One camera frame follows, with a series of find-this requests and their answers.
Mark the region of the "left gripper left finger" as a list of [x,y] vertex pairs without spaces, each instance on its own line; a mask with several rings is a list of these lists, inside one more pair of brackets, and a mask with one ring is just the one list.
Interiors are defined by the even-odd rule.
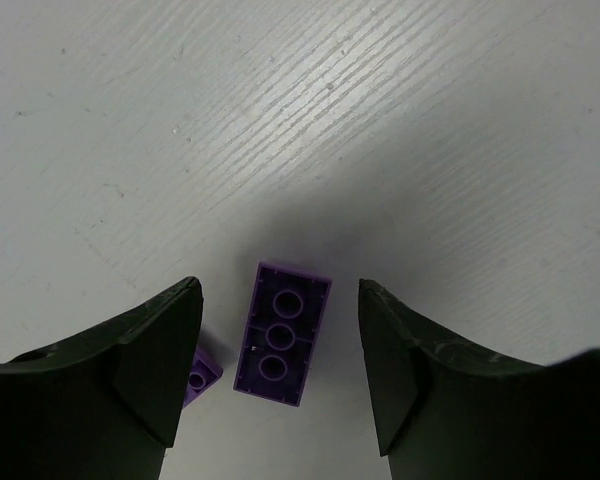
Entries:
[[0,479],[156,479],[201,327],[187,277],[141,305],[0,363]]

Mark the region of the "purple lego brick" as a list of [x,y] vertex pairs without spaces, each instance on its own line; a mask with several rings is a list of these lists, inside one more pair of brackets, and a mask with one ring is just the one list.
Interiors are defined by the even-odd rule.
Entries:
[[332,281],[258,264],[233,388],[300,405]]

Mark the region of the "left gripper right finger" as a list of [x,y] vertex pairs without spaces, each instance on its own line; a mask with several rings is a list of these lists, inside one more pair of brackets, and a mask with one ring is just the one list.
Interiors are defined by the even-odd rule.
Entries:
[[600,348],[542,366],[481,346],[363,280],[358,319],[395,479],[600,479]]

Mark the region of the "purple lego brick studs up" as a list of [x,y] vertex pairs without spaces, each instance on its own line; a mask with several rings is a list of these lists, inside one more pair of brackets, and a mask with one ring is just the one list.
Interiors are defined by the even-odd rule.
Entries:
[[201,347],[194,354],[182,408],[186,408],[223,375],[223,368]]

